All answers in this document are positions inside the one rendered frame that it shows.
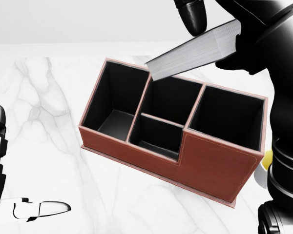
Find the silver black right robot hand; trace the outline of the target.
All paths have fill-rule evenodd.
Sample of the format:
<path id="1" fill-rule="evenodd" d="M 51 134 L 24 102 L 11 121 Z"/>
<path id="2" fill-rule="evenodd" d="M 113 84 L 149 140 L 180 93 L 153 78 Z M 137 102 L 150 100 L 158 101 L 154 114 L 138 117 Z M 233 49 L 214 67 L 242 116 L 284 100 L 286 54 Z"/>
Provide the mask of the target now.
<path id="1" fill-rule="evenodd" d="M 215 0 L 241 23 L 236 52 L 216 62 L 254 75 L 267 69 L 274 86 L 270 123 L 279 145 L 293 147 L 293 0 Z"/>

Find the white-paged book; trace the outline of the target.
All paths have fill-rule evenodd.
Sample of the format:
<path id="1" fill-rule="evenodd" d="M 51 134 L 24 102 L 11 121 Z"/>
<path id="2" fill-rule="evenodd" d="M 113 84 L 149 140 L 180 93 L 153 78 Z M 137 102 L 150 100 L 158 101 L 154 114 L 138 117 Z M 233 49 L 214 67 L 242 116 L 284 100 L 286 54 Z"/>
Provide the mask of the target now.
<path id="1" fill-rule="evenodd" d="M 236 52 L 240 21 L 234 19 L 165 52 L 146 63 L 153 80 L 170 77 L 210 63 Z"/>

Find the red-brown desk caddy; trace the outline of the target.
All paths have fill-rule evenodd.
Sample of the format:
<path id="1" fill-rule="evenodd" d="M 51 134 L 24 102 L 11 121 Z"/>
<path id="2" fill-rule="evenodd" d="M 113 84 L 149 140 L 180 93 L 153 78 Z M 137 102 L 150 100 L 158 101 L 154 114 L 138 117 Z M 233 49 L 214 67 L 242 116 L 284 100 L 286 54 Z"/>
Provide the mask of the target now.
<path id="1" fill-rule="evenodd" d="M 264 156 L 268 100 L 107 58 L 79 124 L 83 148 L 234 207 Z"/>

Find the white mug with yellow inside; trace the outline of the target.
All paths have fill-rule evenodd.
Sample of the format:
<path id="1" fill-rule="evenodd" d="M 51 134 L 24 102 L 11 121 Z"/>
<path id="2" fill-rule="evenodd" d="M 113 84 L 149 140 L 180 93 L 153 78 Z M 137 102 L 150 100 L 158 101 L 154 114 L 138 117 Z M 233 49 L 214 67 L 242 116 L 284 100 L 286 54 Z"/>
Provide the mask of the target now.
<path id="1" fill-rule="evenodd" d="M 253 174 L 256 183 L 264 189 L 267 188 L 268 168 L 272 164 L 272 159 L 273 151 L 272 149 L 269 149 L 265 152 L 264 157 L 258 164 Z"/>

